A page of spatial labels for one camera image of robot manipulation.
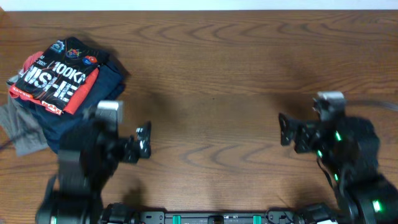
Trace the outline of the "black orange patterned jersey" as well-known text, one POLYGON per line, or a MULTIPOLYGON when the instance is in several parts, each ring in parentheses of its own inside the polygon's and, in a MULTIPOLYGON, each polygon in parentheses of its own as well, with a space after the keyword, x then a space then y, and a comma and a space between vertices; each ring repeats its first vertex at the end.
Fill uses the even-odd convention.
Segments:
POLYGON ((15 87, 33 99, 63 109, 89 74, 109 60, 109 53, 92 48, 76 37, 57 40, 19 75, 15 87))

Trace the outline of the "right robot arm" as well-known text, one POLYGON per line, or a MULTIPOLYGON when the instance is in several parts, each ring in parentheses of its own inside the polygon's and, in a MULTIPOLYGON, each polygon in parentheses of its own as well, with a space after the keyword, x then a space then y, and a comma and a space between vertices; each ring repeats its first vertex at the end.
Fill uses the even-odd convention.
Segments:
POLYGON ((297 223, 397 223, 397 187, 380 173, 380 148, 370 120, 344 110, 322 111, 317 120, 279 113, 281 144, 298 154, 314 153, 334 191, 338 211, 325 206, 306 210, 297 223))

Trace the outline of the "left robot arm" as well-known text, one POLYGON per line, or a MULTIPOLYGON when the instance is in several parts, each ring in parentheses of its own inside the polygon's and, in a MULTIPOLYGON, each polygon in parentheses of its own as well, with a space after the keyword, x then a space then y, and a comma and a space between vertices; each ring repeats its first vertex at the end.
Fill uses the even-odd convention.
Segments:
POLYGON ((151 122, 139 126, 135 136, 122 138, 122 108, 117 101, 101 102, 62 136, 58 172, 48 181, 36 223, 140 223, 133 209, 120 203, 105 207, 101 198, 119 163, 135 164, 151 155, 151 122))

